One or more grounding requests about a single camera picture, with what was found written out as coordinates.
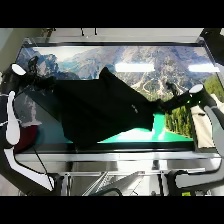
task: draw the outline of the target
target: turquoise water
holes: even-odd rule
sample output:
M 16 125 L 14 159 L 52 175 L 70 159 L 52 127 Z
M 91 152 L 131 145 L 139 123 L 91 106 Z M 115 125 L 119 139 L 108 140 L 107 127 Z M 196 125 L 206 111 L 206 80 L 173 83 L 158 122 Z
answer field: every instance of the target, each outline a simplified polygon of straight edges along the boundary
M 166 131 L 165 115 L 154 115 L 153 130 L 149 131 L 144 128 L 134 128 L 132 130 L 121 132 L 99 143 L 115 143 L 115 142 L 182 142 L 193 141 L 182 135 Z

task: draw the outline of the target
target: red object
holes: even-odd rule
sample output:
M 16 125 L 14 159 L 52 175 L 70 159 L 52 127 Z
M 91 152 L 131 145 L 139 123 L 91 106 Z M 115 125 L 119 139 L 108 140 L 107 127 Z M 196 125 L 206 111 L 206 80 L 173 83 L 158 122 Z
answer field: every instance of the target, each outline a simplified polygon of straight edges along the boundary
M 37 125 L 31 125 L 20 129 L 20 140 L 14 147 L 15 153 L 25 151 L 34 144 L 37 136 L 37 127 Z

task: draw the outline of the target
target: floor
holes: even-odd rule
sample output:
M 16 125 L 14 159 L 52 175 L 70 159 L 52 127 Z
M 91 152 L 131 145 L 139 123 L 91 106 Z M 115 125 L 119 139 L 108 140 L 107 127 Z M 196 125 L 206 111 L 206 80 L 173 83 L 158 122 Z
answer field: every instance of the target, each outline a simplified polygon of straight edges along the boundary
M 198 36 L 203 28 L 194 29 L 111 29 L 111 28 L 97 28 L 98 35 L 176 35 L 176 36 Z M 84 28 L 85 35 L 94 35 L 93 28 Z M 57 28 L 55 32 L 52 33 L 52 37 L 57 36 L 81 36 L 80 28 Z M 200 168 L 205 167 L 207 170 L 212 170 L 218 167 L 220 159 L 212 160 L 171 160 L 171 161 L 160 161 L 161 169 L 184 169 L 184 168 Z M 37 171 L 43 171 L 43 168 L 39 162 L 24 163 L 28 167 L 35 169 Z M 48 172 L 65 172 L 70 171 L 68 164 L 66 163 L 45 163 Z M 107 171 L 107 170 L 123 170 L 123 171 L 140 171 L 140 170 L 151 170 L 152 161 L 136 161 L 136 162 L 119 162 L 119 163 L 74 163 L 72 171 Z M 91 184 L 95 178 L 84 179 L 77 178 L 74 182 L 74 194 L 80 195 L 85 189 Z M 224 187 L 217 188 L 213 190 L 214 195 L 224 195 Z M 12 184 L 10 184 L 4 177 L 0 176 L 0 195 L 1 196 L 13 196 L 18 195 L 18 189 L 16 189 Z

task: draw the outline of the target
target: landscape print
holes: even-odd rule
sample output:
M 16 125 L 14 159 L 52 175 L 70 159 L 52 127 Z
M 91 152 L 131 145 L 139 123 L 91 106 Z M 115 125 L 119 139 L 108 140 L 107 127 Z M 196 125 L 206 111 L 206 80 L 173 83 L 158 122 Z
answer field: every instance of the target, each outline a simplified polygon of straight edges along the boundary
M 22 48 L 17 63 L 27 69 L 28 60 L 38 56 L 38 73 L 64 80 L 97 79 L 106 66 L 119 79 L 148 100 L 172 98 L 166 82 L 174 83 L 179 94 L 202 83 L 210 94 L 224 102 L 224 92 L 216 73 L 191 72 L 189 65 L 211 63 L 203 47 L 185 46 L 69 46 Z M 154 64 L 151 72 L 117 72 L 118 63 Z M 192 141 L 190 114 L 185 107 L 165 115 L 149 137 L 151 140 Z

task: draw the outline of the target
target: beige object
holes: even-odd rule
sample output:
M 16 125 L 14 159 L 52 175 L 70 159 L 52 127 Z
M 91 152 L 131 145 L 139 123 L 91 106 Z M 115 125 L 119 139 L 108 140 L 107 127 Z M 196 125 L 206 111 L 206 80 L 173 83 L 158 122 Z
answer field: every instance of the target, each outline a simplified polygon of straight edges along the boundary
M 215 94 L 211 94 L 211 96 L 216 101 L 217 107 L 224 114 L 224 103 L 220 102 Z M 198 148 L 214 148 L 212 125 L 208 116 L 199 106 L 192 107 L 191 113 L 197 135 Z

